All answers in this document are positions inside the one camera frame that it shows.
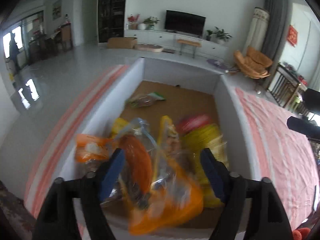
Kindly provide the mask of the chicken leg vacuum bag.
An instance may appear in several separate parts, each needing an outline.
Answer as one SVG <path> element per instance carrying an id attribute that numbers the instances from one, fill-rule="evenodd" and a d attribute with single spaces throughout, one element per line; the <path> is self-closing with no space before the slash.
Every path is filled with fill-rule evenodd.
<path id="1" fill-rule="evenodd" d="M 119 181 L 132 235 L 177 226 L 202 212 L 199 184 L 175 159 L 166 156 L 145 120 L 117 118 L 111 134 L 115 145 L 125 153 Z"/>

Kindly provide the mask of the green white snack packet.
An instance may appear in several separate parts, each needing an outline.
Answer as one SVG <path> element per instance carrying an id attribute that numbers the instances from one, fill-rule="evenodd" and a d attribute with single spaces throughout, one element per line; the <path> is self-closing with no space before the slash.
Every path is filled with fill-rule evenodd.
<path id="1" fill-rule="evenodd" d="M 165 101 L 166 98 L 157 92 L 149 94 L 137 94 L 127 99 L 126 104 L 132 108 L 148 107 L 153 105 L 156 101 Z"/>

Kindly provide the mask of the pink striped tablecloth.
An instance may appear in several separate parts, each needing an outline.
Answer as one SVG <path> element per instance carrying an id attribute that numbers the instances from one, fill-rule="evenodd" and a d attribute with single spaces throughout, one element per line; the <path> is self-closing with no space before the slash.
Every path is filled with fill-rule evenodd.
<path id="1" fill-rule="evenodd" d="M 166 98 L 153 105 L 132 108 L 127 99 L 157 92 Z M 176 124 L 184 117 L 207 114 L 227 142 L 228 169 L 247 179 L 272 180 L 291 229 L 317 206 L 319 176 L 305 135 L 288 129 L 291 113 L 272 102 L 234 87 L 221 74 L 186 64 L 139 58 L 107 70 L 86 89 L 59 120 L 42 146 L 25 189 L 24 204 L 37 216 L 56 177 L 75 179 L 84 165 L 75 160 L 77 134 L 111 136 L 117 118 L 144 119 L 154 138 L 162 136 L 163 116 Z M 185 168 L 191 169 L 182 136 L 164 146 Z M 203 239 L 212 230 L 221 207 L 202 213 L 178 227 L 165 227 L 150 236 L 165 239 Z"/>

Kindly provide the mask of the dark wooden side table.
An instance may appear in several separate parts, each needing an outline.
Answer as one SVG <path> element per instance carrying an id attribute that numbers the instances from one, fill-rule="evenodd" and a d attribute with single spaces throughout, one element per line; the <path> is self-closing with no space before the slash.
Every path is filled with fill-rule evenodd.
<path id="1" fill-rule="evenodd" d="M 296 98 L 302 98 L 307 90 L 305 84 L 291 66 L 285 67 L 279 63 L 267 90 L 280 107 L 289 109 Z"/>

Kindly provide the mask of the orange clear snack bag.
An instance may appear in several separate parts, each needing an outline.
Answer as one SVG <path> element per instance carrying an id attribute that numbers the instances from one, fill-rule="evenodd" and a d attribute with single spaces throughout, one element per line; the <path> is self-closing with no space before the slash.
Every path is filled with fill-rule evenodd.
<path id="1" fill-rule="evenodd" d="M 88 134 L 77 134 L 75 142 L 75 160 L 79 163 L 108 160 L 117 145 L 113 139 Z"/>

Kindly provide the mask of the yellow foil snack pouch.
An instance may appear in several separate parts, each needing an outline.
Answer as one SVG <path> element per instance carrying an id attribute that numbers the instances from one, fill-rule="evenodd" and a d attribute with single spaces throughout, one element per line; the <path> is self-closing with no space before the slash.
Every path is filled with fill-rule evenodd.
<path id="1" fill-rule="evenodd" d="M 228 167 L 227 142 L 216 124 L 196 128 L 182 136 L 182 146 L 188 151 L 191 170 L 203 192 L 203 206 L 216 208 L 223 206 L 223 182 L 215 170 L 218 161 Z"/>

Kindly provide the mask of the white standing air conditioner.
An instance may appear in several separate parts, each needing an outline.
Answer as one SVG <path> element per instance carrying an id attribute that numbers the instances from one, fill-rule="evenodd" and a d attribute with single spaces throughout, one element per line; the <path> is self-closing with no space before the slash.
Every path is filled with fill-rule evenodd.
<path id="1" fill-rule="evenodd" d="M 246 55 L 249 47 L 261 51 L 268 28 L 270 13 L 260 7 L 254 8 L 253 18 L 242 53 Z"/>

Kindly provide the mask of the purple round floor mat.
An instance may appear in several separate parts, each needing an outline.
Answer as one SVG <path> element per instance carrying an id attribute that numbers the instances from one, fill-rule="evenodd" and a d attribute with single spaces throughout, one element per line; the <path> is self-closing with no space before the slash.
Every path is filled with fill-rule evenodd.
<path id="1" fill-rule="evenodd" d="M 207 62 L 212 66 L 219 68 L 221 70 L 229 70 L 229 66 L 224 64 L 223 62 L 215 59 L 207 59 Z"/>

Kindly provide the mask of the white tv cabinet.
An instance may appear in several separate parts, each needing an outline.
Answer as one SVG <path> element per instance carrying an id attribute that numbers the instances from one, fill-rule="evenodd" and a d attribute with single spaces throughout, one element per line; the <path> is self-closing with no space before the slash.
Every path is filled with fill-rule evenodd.
<path id="1" fill-rule="evenodd" d="M 180 45 L 177 43 L 178 39 L 200 42 L 202 47 L 197 48 L 195 54 L 196 56 L 218 59 L 222 61 L 226 58 L 227 54 L 227 47 L 225 46 L 188 35 L 156 30 L 125 30 L 124 36 L 136 37 L 138 39 L 137 43 L 140 44 L 155 44 L 163 46 L 165 49 L 174 49 L 178 52 L 180 52 Z M 192 47 L 185 46 L 182 53 L 192 54 Z"/>

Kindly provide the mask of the small wooden bench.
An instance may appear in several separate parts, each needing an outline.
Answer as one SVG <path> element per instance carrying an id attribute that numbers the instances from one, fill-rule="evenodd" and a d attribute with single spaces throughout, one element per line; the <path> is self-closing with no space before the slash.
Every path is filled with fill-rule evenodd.
<path id="1" fill-rule="evenodd" d="M 191 46 L 192 50 L 193 50 L 193 53 L 192 53 L 193 58 L 195 58 L 197 48 L 202 47 L 202 44 L 200 42 L 189 41 L 189 40 L 184 40 L 184 39 L 178 39 L 177 43 L 180 45 L 180 52 L 179 52 L 180 55 L 182 55 L 183 48 L 185 46 Z"/>

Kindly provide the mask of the oval cat scratcher bed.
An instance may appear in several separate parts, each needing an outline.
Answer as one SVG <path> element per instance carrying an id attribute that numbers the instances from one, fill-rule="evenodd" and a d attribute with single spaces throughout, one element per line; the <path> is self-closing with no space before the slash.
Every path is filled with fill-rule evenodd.
<path id="1" fill-rule="evenodd" d="M 153 53 L 160 53 L 163 51 L 163 47 L 155 44 L 135 44 L 135 49 L 139 51 L 149 51 Z"/>

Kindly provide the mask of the brown cardboard box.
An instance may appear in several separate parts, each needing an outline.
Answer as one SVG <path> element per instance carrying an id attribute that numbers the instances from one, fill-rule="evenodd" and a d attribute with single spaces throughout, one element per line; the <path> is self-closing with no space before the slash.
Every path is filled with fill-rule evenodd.
<path id="1" fill-rule="evenodd" d="M 138 39 L 136 37 L 112 37 L 108 39 L 108 49 L 133 49 Z"/>

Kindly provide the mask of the green plant by flowers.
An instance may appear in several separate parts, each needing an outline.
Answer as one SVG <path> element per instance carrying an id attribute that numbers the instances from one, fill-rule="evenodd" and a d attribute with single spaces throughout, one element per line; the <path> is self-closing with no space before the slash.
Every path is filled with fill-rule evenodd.
<path id="1" fill-rule="evenodd" d="M 157 17 L 153 17 L 153 16 L 150 16 L 148 18 L 146 18 L 143 23 L 146 25 L 146 28 L 148 30 L 154 30 L 155 29 L 155 25 L 157 23 L 159 23 L 159 19 Z"/>

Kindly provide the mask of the red flower vase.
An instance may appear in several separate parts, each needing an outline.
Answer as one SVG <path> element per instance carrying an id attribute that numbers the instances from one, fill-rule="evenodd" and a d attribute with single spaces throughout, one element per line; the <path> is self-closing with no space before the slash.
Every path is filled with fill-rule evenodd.
<path id="1" fill-rule="evenodd" d="M 140 14 L 135 14 L 135 15 L 130 15 L 127 18 L 128 29 L 130 29 L 130 30 L 137 29 L 139 17 L 140 17 Z"/>

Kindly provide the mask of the red paper wall decoration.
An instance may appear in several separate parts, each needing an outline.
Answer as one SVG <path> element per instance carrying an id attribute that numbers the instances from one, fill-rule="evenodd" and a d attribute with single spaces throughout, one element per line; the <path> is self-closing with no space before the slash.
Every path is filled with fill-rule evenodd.
<path id="1" fill-rule="evenodd" d="M 292 25 L 289 26 L 287 41 L 294 47 L 298 43 L 298 31 L 296 31 L 296 29 Z"/>

